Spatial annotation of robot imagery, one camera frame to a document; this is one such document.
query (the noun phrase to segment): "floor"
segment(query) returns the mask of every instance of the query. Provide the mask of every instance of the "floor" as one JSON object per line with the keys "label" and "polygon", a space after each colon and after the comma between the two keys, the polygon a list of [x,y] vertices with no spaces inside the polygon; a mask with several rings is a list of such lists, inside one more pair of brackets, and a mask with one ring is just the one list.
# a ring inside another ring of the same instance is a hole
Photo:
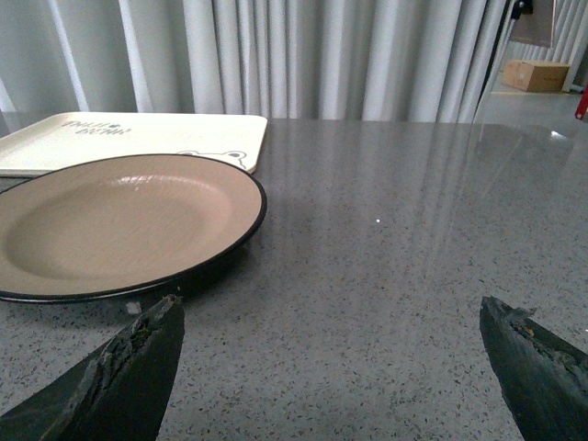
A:
{"label": "floor", "polygon": [[577,141],[588,141],[588,117],[585,121],[574,117],[580,98],[578,93],[523,92],[502,85],[502,75],[499,74],[483,111],[482,120],[485,123],[515,127],[538,125]]}

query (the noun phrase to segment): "countertop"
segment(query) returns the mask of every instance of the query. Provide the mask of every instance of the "countertop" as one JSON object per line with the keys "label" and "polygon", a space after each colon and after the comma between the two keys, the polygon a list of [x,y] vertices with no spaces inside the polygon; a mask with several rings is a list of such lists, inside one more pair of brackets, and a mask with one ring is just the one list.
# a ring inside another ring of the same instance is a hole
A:
{"label": "countertop", "polygon": [[[481,298],[588,349],[587,171],[586,145],[541,128],[270,120],[266,219],[184,293],[158,439],[522,439]],[[0,303],[0,414],[131,321]]]}

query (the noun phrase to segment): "curtain fold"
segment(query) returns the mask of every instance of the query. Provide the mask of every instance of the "curtain fold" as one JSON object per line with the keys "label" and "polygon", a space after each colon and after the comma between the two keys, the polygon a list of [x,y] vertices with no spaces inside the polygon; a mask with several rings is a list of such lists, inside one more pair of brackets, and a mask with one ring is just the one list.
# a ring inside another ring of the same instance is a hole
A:
{"label": "curtain fold", "polygon": [[503,11],[501,0],[0,0],[0,110],[469,122]]}

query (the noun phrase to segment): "plate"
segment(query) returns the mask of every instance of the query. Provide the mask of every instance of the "plate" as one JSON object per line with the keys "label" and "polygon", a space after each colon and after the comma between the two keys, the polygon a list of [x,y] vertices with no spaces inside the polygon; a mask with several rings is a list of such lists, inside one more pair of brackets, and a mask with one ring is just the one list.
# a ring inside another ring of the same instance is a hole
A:
{"label": "plate", "polygon": [[266,215],[245,171],[178,154],[75,165],[0,194],[0,299],[138,293],[242,244]]}

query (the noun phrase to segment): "white tray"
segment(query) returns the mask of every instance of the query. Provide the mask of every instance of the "white tray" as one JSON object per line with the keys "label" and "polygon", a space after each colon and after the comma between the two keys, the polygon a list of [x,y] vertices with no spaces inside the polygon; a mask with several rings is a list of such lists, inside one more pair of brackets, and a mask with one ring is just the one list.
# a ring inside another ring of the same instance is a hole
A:
{"label": "white tray", "polygon": [[43,175],[144,153],[205,156],[252,173],[266,126],[250,115],[62,113],[0,139],[0,175]]}

